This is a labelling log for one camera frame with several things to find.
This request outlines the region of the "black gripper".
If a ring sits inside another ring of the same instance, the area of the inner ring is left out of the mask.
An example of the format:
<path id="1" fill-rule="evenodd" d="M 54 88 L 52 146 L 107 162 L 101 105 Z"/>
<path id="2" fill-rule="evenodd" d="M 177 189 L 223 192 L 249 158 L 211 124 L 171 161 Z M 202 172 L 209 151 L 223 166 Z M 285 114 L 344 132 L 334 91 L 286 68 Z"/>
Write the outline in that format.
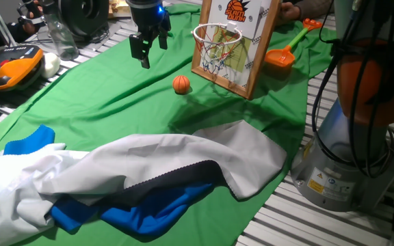
<path id="1" fill-rule="evenodd" d="M 129 36 L 131 56 L 141 62 L 143 68 L 149 69 L 148 52 L 151 43 L 144 38 L 155 38 L 159 34 L 159 47 L 168 48 L 168 32 L 171 30 L 170 17 L 163 8 L 131 8 L 137 33 Z"/>

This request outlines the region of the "bare person hand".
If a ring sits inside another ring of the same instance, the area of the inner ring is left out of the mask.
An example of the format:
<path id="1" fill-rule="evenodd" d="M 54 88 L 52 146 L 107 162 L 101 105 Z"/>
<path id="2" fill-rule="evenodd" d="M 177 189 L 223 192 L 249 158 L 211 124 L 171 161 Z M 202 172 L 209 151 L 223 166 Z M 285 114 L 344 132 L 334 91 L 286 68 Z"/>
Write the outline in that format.
<path id="1" fill-rule="evenodd" d="M 35 34 L 39 28 L 45 26 L 40 1 L 22 0 L 22 2 L 23 6 L 27 9 L 27 13 L 23 17 L 23 28 L 28 34 Z"/>
<path id="2" fill-rule="evenodd" d="M 280 6 L 280 12 L 278 16 L 278 25 L 284 25 L 291 21 L 297 21 L 301 17 L 301 9 L 298 5 L 294 5 L 291 2 L 283 2 Z"/>

